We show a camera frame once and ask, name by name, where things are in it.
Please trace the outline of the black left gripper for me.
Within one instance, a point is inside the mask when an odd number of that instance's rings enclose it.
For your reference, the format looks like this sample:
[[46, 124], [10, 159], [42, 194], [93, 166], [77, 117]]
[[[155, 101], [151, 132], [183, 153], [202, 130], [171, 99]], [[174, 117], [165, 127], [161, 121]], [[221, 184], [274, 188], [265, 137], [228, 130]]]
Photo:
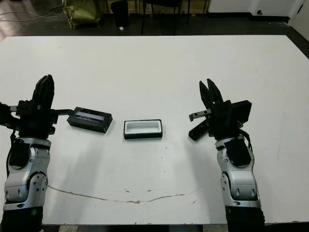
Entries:
[[32, 100], [19, 101], [16, 107], [17, 118], [13, 118], [10, 128], [19, 132], [19, 137], [47, 139], [55, 133], [54, 124], [59, 116], [73, 115], [72, 109], [52, 109], [55, 93], [52, 75], [47, 76], [45, 97], [45, 80], [42, 77], [36, 84]]

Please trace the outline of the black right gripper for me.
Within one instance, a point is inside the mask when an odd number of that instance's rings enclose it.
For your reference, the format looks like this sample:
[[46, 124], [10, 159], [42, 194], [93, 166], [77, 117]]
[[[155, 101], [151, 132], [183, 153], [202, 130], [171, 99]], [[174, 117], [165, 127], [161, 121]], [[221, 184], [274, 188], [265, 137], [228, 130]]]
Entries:
[[216, 84], [210, 79], [207, 79], [207, 84], [206, 87], [202, 81], [199, 81], [200, 95], [206, 110], [189, 115], [190, 121], [204, 118], [201, 123], [189, 131], [189, 138], [197, 141], [207, 134], [219, 141], [238, 136], [242, 128], [242, 102], [223, 102]]

